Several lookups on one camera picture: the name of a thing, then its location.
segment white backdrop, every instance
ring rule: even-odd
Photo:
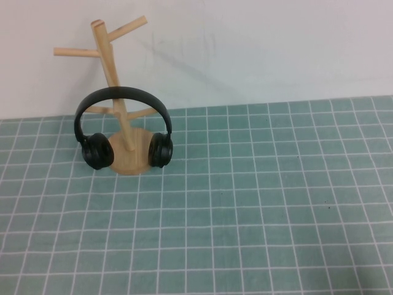
[[[168,108],[393,93],[391,0],[4,0],[0,119],[73,114],[106,87],[101,63],[53,47],[142,15],[113,42],[120,82]]]

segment headphones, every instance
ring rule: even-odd
[[[168,134],[155,133],[149,146],[149,165],[163,168],[169,164],[172,158],[173,143],[171,140],[172,122],[165,105],[155,96],[136,88],[131,87],[108,87],[97,90],[85,97],[76,110],[74,120],[75,137],[82,145],[82,155],[86,163],[100,170],[112,165],[115,155],[109,140],[102,133],[95,133],[91,136],[83,134],[80,126],[80,118],[84,111],[93,104],[104,100],[116,99],[135,100],[145,103],[154,108],[164,119]]]

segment wooden branch arm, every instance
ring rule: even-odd
[[[115,29],[113,32],[110,32],[108,34],[109,42],[112,42],[113,40],[116,40],[117,38],[120,38],[126,35],[127,33],[135,29],[138,29],[140,26],[143,26],[146,23],[147,23],[146,17],[142,16],[133,20],[132,22],[127,23],[126,25],[119,27],[118,29]]]
[[[55,47],[53,54],[63,57],[99,57],[99,52],[94,49],[76,49]]]
[[[90,106],[85,112],[94,112],[95,114],[113,114],[112,108],[105,106]]]
[[[155,114],[156,112],[157,111],[154,108],[143,109],[142,111],[137,111],[137,112],[129,112],[127,114],[127,119],[128,120],[134,120],[134,119],[139,118],[139,117]]]

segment table surface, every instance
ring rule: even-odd
[[[170,113],[141,176],[92,170],[72,116],[0,122],[2,295],[392,292],[391,96]]]

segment ear cushion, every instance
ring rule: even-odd
[[[169,135],[163,135],[163,144],[161,150],[161,164],[167,165],[172,159],[173,143]]]
[[[162,168],[169,164],[172,159],[172,151],[173,143],[168,135],[154,134],[149,146],[149,165]]]
[[[87,145],[83,148],[83,156],[86,163],[96,170],[112,165],[115,159],[112,146],[102,133],[89,136]]]
[[[154,133],[149,146],[149,165],[151,167],[163,167],[160,163],[162,144],[163,135],[161,133]]]

